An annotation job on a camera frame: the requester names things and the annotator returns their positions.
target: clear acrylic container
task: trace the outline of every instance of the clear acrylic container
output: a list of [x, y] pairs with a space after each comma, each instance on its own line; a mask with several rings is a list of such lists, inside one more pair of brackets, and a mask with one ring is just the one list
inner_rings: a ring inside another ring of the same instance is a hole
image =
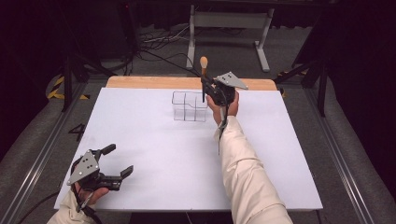
[[193, 91], [174, 91], [172, 97], [174, 120], [206, 121], [206, 101], [202, 102], [202, 93]]

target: white board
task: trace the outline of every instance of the white board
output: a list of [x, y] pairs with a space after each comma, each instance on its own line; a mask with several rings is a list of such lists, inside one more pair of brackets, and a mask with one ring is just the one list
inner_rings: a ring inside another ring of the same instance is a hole
[[[99, 160], [101, 173], [134, 172], [120, 191], [110, 191], [96, 208], [118, 211], [223, 211], [230, 209], [222, 185], [217, 126], [174, 120], [172, 95], [181, 90], [103, 88], [76, 152], [116, 144]], [[318, 191], [278, 91], [240, 91], [237, 118], [288, 210], [322, 208]], [[70, 174], [55, 204], [69, 187]]]

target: tripod leg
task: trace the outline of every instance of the tripod leg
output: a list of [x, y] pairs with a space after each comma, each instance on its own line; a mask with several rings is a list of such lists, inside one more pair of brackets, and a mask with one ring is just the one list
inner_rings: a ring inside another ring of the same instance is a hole
[[87, 69], [84, 67], [84, 62], [82, 62], [77, 57], [71, 57], [71, 67], [72, 73], [78, 82], [88, 82], [90, 76], [87, 73]]
[[324, 63], [322, 65], [322, 72], [320, 74], [320, 81], [319, 81], [319, 91], [318, 91], [318, 110], [320, 115], [324, 118], [324, 99], [326, 95], [326, 84], [327, 84], [327, 66]]
[[318, 78], [320, 77], [321, 72], [322, 72], [322, 63], [317, 62], [313, 64], [309, 68], [303, 80], [301, 81], [301, 85], [303, 86], [303, 88], [311, 89], [317, 82]]
[[187, 52], [187, 64], [186, 68], [193, 68], [194, 64], [194, 54], [195, 54], [195, 7], [191, 6], [190, 10], [190, 41], [189, 41], [189, 51]]
[[294, 77], [295, 75], [303, 72], [304, 70], [306, 70], [307, 68], [310, 68], [312, 65], [314, 65], [316, 62], [310, 62], [310, 63], [305, 63], [301, 66], [298, 66], [296, 68], [294, 68], [293, 70], [289, 71], [287, 74], [281, 76], [281, 77], [277, 77], [275, 79], [273, 79], [273, 81], [275, 82], [275, 84], [279, 84], [291, 77]]
[[109, 71], [108, 69], [104, 68], [102, 65], [93, 63], [93, 62], [91, 62], [89, 59], [87, 59], [87, 58], [85, 58], [85, 57], [83, 57], [83, 56], [81, 56], [81, 55], [79, 55], [79, 54], [75, 54], [75, 56], [76, 56], [76, 59], [78, 59], [79, 61], [81, 61], [81, 62], [83, 62], [83, 63], [85, 63], [85, 64], [91, 66], [92, 68], [94, 68], [94, 69], [96, 69], [97, 71], [99, 71], [99, 72], [105, 74], [105, 75], [108, 76], [108, 77], [113, 77], [113, 76], [116, 76], [116, 75], [117, 75], [117, 74], [115, 74], [115, 73]]
[[64, 62], [64, 108], [62, 112], [70, 106], [73, 100], [72, 96], [72, 72], [70, 58], [66, 57]]

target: beige sleeve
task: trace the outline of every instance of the beige sleeve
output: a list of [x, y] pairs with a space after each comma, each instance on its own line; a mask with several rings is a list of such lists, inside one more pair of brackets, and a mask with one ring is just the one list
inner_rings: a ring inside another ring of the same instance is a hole
[[233, 222], [292, 223], [236, 117], [228, 117], [219, 147], [223, 183], [231, 201]]
[[95, 223], [93, 219], [85, 216], [85, 214], [80, 211], [76, 211], [77, 201], [74, 193], [70, 189], [64, 199], [60, 204], [60, 209], [56, 212], [52, 218], [49, 220], [48, 224], [91, 224]]

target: wire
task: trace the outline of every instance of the wire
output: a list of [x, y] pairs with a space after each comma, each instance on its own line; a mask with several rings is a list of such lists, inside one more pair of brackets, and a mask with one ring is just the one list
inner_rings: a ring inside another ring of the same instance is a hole
[[17, 223], [17, 224], [21, 224], [33, 211], [35, 211], [35, 209], [37, 209], [37, 207], [42, 204], [43, 202], [45, 202], [46, 200], [56, 196], [59, 194], [60, 191], [56, 191], [55, 193], [52, 193], [51, 195], [45, 197], [44, 199], [42, 199], [40, 202], [38, 202], [35, 206], [33, 206], [22, 218], [21, 220]]
[[[75, 171], [75, 168], [79, 164], [79, 162], [81, 161], [81, 158], [79, 158], [79, 159], [77, 159], [76, 161], [73, 162], [73, 165], [72, 165], [72, 167], [70, 169], [71, 174], [73, 174], [73, 172]], [[76, 198], [76, 201], [77, 201], [78, 209], [79, 209], [80, 205], [82, 204], [82, 201], [79, 198], [79, 193], [80, 193], [80, 191], [82, 189], [83, 189], [83, 186], [80, 186], [79, 190], [77, 191], [75, 184], [72, 184], [72, 186], [71, 186], [71, 190], [73, 191], [73, 193], [75, 195], [75, 198]], [[95, 210], [93, 210], [89, 206], [84, 207], [83, 208], [83, 212], [84, 212], [84, 214], [87, 217], [91, 217], [93, 219], [93, 221], [95, 221], [97, 224], [102, 224], [102, 221], [100, 220], [100, 218], [95, 214]]]
[[134, 61], [133, 61], [133, 56], [131, 56], [131, 69], [129, 70], [129, 73], [128, 73], [128, 63], [127, 63], [125, 65], [125, 69], [123, 70], [124, 76], [130, 76], [132, 74], [133, 68], [134, 68]]
[[[133, 60], [133, 57], [130, 57], [126, 62], [118, 64], [118, 65], [113, 66], [113, 67], [108, 67], [108, 68], [106, 68], [106, 70], [109, 70], [109, 71], [120, 70], [123, 67], [127, 66], [128, 63], [131, 63], [132, 60]], [[85, 67], [85, 69], [87, 69], [87, 71], [90, 72], [91, 74], [102, 74], [102, 72], [99, 72], [99, 71], [97, 71], [96, 69], [93, 69], [93, 68]]]
[[[174, 58], [174, 57], [176, 57], [176, 56], [178, 56], [178, 55], [183, 55], [183, 56], [189, 58], [185, 53], [177, 53], [177, 54], [171, 55], [171, 56], [166, 57], [166, 58], [163, 58], [163, 59]], [[142, 57], [142, 55], [141, 55], [140, 53], [139, 53], [138, 55], [136, 55], [136, 57], [139, 58], [139, 59], [141, 59], [141, 60], [143, 60], [143, 61], [147, 61], [147, 62], [159, 62], [159, 61], [163, 61], [163, 59], [153, 59], [153, 60], [145, 59], [145, 58]]]
[[145, 33], [144, 34], [145, 38], [141, 38], [141, 40], [140, 40], [142, 42], [142, 44], [144, 44], [143, 46], [141, 46], [141, 49], [161, 49], [161, 48], [165, 47], [166, 45], [168, 45], [170, 43], [174, 43], [180, 39], [189, 40], [184, 37], [184, 35], [187, 33], [186, 30], [189, 27], [190, 27], [189, 25], [186, 26], [182, 30], [178, 31], [178, 33], [176, 33], [175, 35], [172, 34], [172, 32], [169, 32], [167, 35], [162, 36], [164, 32], [161, 32], [159, 35], [154, 37], [153, 34]]
[[234, 29], [232, 29], [232, 28], [220, 28], [219, 29], [221, 32], [223, 32], [224, 34], [227, 34], [227, 35], [240, 35], [240, 34], [242, 34], [242, 32], [245, 30], [244, 28], [234, 28]]
[[[197, 77], [201, 77], [201, 75], [198, 73], [198, 71], [197, 71], [194, 67], [190, 70], [190, 69], [187, 69], [187, 68], [185, 68], [185, 67], [183, 67], [183, 66], [180, 66], [180, 65], [178, 65], [178, 64], [176, 64], [176, 63], [172, 63], [172, 62], [168, 61], [167, 59], [165, 59], [164, 57], [161, 57], [161, 56], [159, 56], [159, 55], [157, 55], [157, 54], [151, 53], [151, 52], [149, 52], [148, 50], [142, 49], [142, 51], [143, 51], [143, 52], [146, 52], [147, 54], [150, 54], [150, 55], [152, 55], [152, 56], [154, 56], [154, 57], [157, 57], [157, 58], [159, 58], [159, 59], [161, 59], [161, 60], [163, 60], [163, 61], [165, 61], [165, 62], [167, 62], [167, 63], [170, 63], [170, 64], [172, 64], [172, 65], [174, 65], [174, 66], [176, 66], [176, 67], [178, 67], [178, 68], [181, 68], [181, 69], [183, 69], [183, 70], [186, 70], [186, 71], [188, 71], [188, 72], [191, 72], [191, 73], [193, 73], [194, 75], [196, 75]], [[186, 57], [189, 59], [190, 63], [192, 64], [192, 61], [190, 60], [190, 58], [189, 58], [186, 54], [179, 53], [179, 54], [177, 54], [177, 55], [180, 55], [180, 54], [186, 56]]]
[[186, 216], [189, 219], [189, 223], [192, 224], [189, 214], [186, 212]]
[[227, 116], [228, 116], [228, 109], [230, 107], [230, 105], [227, 103], [227, 97], [224, 94], [224, 91], [219, 90], [221, 92], [221, 95], [224, 98], [224, 102], [225, 102], [225, 113], [224, 113], [224, 120], [221, 121], [221, 125], [220, 125], [220, 135], [219, 138], [221, 138], [222, 133], [225, 129], [225, 126], [227, 125]]
[[317, 216], [318, 216], [319, 224], [322, 224], [320, 212], [319, 212], [319, 210], [316, 210], [316, 211], [317, 211]]

